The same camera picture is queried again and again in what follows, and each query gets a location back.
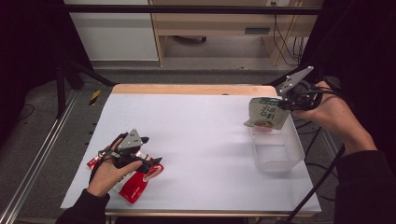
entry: white table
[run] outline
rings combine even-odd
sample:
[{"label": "white table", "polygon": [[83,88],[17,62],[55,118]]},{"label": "white table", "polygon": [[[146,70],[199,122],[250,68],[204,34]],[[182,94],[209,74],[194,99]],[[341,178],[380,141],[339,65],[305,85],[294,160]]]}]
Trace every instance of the white table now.
[{"label": "white table", "polygon": [[[312,188],[304,162],[286,173],[260,171],[243,125],[252,97],[275,95],[264,86],[116,86],[61,207],[72,206],[87,188],[86,163],[98,150],[136,128],[150,138],[142,149],[163,157],[164,171],[133,204],[111,190],[108,215],[285,216]],[[299,215],[317,212],[314,195]]]}]

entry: clear plastic container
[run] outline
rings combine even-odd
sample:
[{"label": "clear plastic container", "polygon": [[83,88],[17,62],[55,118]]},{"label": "clear plastic container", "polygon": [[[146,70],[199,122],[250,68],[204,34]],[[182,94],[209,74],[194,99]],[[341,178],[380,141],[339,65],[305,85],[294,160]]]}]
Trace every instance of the clear plastic container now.
[{"label": "clear plastic container", "polygon": [[291,116],[282,130],[250,128],[255,163],[264,172],[285,172],[304,159],[304,150]]}]

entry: red object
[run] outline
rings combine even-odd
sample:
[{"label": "red object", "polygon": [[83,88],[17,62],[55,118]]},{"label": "red object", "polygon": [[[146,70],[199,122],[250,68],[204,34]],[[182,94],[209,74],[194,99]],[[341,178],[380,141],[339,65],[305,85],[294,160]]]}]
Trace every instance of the red object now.
[{"label": "red object", "polygon": [[[87,163],[88,167],[90,167],[90,169],[92,170],[99,160],[101,160],[101,157],[94,157]],[[133,172],[126,182],[120,181],[113,189],[117,191],[118,194],[121,195],[128,202],[134,203],[140,197],[140,195],[142,195],[143,191],[148,185],[149,180],[159,175],[162,171],[163,166],[160,163],[152,165],[147,174]]]},{"label": "red object", "polygon": [[136,172],[129,178],[124,184],[119,195],[126,199],[130,203],[136,202],[140,195],[145,190],[148,182],[151,178],[158,175],[163,170],[163,166],[160,164],[151,166],[151,169],[145,175],[143,173]]}]

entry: person's arm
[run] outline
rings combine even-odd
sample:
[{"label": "person's arm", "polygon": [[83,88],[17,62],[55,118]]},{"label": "person's arm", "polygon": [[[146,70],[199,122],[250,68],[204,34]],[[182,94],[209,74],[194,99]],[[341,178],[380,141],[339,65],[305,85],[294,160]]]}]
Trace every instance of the person's arm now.
[{"label": "person's arm", "polygon": [[[122,139],[114,144],[114,149]],[[66,209],[57,224],[104,224],[105,209],[110,196],[107,194],[125,175],[140,167],[142,161],[134,161],[120,169],[106,158],[96,170],[90,185],[84,189],[73,207]]]},{"label": "person's arm", "polygon": [[[324,82],[317,86],[329,88]],[[293,114],[338,134],[346,147],[346,155],[336,163],[339,185],[334,223],[393,223],[396,179],[384,154],[376,150],[373,138],[347,103],[338,96],[323,94],[318,108]]]}]

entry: floor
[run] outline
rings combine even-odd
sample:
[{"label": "floor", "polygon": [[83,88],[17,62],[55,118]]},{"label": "floor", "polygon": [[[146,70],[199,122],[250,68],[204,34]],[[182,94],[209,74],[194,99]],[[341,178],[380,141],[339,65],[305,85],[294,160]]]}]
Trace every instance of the floor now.
[{"label": "floor", "polygon": [[[289,63],[292,58],[286,57]],[[104,77],[121,83],[214,83],[264,84],[287,73],[293,66],[271,65],[259,37],[208,37],[205,43],[195,39],[170,38],[163,66],[158,63],[94,63]],[[42,147],[50,152],[42,158],[43,165],[29,192],[17,208],[15,223],[53,223],[62,213],[59,208],[71,180],[91,140],[101,108],[111,88],[82,75],[85,86],[81,91],[67,91],[76,101],[66,123],[56,134],[51,146],[43,146],[52,125],[56,122],[56,83],[50,82],[29,92],[26,106],[12,135],[0,150],[1,190],[0,209],[6,210],[20,183],[28,174],[30,165]],[[89,105],[94,91],[100,90],[95,105]],[[304,121],[296,120],[296,127]],[[305,149],[309,148],[318,127],[309,124],[298,129]],[[329,164],[327,145],[320,133],[312,145],[306,161],[326,166]],[[313,183],[324,170],[308,165]],[[331,176],[320,188],[320,195],[332,198],[336,179]],[[310,218],[298,218],[298,223],[332,223],[333,202],[319,198],[322,212]],[[262,223],[274,223],[264,219]]]}]

